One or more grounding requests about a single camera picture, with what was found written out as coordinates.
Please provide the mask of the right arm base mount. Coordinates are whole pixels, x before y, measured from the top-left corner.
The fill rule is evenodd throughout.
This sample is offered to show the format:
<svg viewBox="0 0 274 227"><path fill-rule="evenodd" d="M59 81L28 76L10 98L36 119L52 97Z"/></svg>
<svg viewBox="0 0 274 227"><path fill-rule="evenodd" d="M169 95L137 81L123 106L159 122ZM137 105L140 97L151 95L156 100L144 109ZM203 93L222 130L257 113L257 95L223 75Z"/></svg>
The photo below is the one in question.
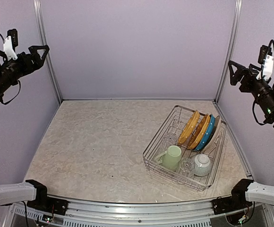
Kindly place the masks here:
<svg viewBox="0 0 274 227"><path fill-rule="evenodd" d="M217 197L211 201L215 215L232 212L235 210L251 207L252 202L246 200L248 186L254 180L241 179L231 190L231 195L227 197Z"/></svg>

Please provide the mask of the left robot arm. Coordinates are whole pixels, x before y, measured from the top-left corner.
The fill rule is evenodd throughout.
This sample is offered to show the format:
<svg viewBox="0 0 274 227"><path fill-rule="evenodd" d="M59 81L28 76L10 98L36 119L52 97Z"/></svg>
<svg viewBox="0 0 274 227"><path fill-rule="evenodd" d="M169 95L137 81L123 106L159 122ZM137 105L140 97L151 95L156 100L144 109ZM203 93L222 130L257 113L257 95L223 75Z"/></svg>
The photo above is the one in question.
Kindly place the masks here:
<svg viewBox="0 0 274 227"><path fill-rule="evenodd" d="M3 100L4 93L11 86L21 86L20 78L39 70L49 53L48 45L32 45L29 53L15 52L18 46L16 29L7 31L2 37L3 49L0 50L0 103L8 105ZM15 184L0 184L0 206L7 206L15 202L27 202L29 206L38 206L41 210L48 210L52 200L47 196L47 187L35 180L26 180Z"/></svg>

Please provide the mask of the blue polka dot plate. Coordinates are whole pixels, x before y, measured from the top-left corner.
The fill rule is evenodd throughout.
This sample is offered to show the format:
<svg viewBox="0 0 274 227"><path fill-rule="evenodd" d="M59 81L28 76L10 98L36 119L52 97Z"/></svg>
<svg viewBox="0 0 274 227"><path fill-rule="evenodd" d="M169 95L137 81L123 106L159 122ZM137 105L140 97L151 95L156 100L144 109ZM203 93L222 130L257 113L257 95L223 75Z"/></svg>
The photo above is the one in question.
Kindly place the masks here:
<svg viewBox="0 0 274 227"><path fill-rule="evenodd" d="M194 149L195 151L201 151L204 148L204 146L206 145L210 135L212 134L214 124L215 124L215 117L212 114L210 114L210 122L208 124L208 127L207 127L201 141L199 142L199 144Z"/></svg>

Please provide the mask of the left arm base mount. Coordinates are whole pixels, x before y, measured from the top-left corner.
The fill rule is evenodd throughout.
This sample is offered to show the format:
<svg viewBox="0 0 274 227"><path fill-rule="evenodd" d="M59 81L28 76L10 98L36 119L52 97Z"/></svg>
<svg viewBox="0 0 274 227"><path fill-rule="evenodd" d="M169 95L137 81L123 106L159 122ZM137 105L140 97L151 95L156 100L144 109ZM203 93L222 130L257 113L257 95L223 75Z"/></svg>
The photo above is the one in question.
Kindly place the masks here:
<svg viewBox="0 0 274 227"><path fill-rule="evenodd" d="M69 204L67 200L49 197L47 187L36 180L26 180L26 183L36 189L36 198L27 202L28 207L65 216Z"/></svg>

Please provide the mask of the yellow polka dot plate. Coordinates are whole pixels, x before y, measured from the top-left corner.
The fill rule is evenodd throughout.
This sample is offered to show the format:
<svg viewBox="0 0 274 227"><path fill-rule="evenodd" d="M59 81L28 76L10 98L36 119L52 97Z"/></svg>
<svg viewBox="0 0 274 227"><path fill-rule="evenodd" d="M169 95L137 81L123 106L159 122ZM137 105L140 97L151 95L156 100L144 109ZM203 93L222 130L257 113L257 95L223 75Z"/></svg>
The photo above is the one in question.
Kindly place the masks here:
<svg viewBox="0 0 274 227"><path fill-rule="evenodd" d="M188 142L188 149L194 149L201 141L203 138L206 129L209 125L210 122L210 115L206 114L201 122L198 124L195 133L192 135L191 139Z"/></svg>
<svg viewBox="0 0 274 227"><path fill-rule="evenodd" d="M186 142L186 140L188 139L188 137L191 135L191 133L193 132L198 119L200 117L200 113L198 110L195 110L194 113L192 114L192 116L190 117L190 119L188 120L185 128L183 129L181 135L179 136L178 139L178 143L179 144L184 144Z"/></svg>

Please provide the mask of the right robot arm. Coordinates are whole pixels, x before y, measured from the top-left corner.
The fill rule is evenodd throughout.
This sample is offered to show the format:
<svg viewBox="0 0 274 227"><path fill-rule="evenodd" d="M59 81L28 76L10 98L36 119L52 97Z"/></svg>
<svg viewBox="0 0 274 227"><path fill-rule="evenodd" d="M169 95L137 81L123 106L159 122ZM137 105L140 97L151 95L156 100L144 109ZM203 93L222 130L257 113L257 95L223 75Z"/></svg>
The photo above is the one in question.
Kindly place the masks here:
<svg viewBox="0 0 274 227"><path fill-rule="evenodd" d="M230 84L235 86L240 83L240 92L251 93L254 97L253 105L259 105L265 116L265 120L258 124L271 124L274 128L274 83L269 85L274 71L274 40L260 47L257 62L259 66L250 64L245 67L230 60ZM232 210L240 206L249 207L254 202L274 205L274 186L242 179L233 187L231 195L223 200L225 207Z"/></svg>

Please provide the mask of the cream floral plate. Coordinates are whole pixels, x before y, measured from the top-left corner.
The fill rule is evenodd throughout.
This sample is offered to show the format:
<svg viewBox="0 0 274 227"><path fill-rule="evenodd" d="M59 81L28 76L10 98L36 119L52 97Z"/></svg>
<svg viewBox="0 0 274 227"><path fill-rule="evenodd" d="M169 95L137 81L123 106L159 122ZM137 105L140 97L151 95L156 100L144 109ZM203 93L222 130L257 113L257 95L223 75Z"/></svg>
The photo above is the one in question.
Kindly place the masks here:
<svg viewBox="0 0 274 227"><path fill-rule="evenodd" d="M213 128L212 136L209 138L209 140L206 143L205 147L202 149L202 152L205 152L206 150L208 150L213 145L216 138L218 137L218 133L221 129L221 121L222 121L221 117L218 115L215 119L215 124L214 124L214 128Z"/></svg>

